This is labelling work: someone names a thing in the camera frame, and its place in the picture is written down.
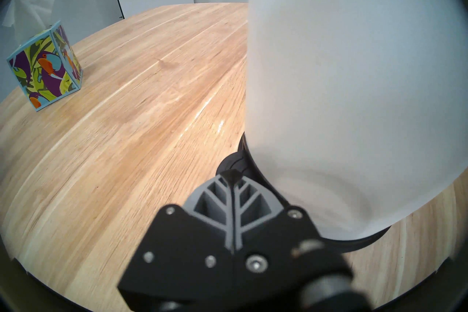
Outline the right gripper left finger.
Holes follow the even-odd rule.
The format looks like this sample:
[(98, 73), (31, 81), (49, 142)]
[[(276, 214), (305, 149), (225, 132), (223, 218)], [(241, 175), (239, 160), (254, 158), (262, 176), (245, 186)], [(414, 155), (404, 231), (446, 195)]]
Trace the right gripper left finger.
[(233, 287), (232, 186), (222, 175), (156, 214), (123, 273), (125, 301), (198, 301)]

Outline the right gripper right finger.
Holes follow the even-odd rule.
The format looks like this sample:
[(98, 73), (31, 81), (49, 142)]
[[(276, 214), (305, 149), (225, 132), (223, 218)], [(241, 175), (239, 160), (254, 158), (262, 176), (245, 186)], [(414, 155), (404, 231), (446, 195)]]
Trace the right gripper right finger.
[(268, 275), (306, 253), (324, 249), (308, 213), (284, 206), (273, 192), (248, 177), (233, 188), (235, 279)]

